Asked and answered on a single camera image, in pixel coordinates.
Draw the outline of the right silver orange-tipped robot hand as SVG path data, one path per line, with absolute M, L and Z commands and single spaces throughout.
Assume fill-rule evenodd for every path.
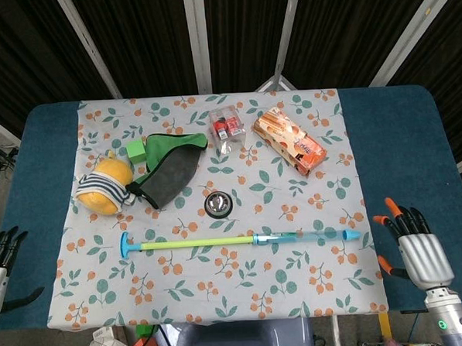
M 380 215 L 373 221 L 389 230 L 403 260 L 402 268 L 394 268 L 379 255 L 378 263 L 390 276 L 408 279 L 420 290 L 449 286 L 454 273 L 439 239 L 431 232 L 423 214 L 414 207 L 405 208 L 392 198 L 385 204 L 391 216 Z

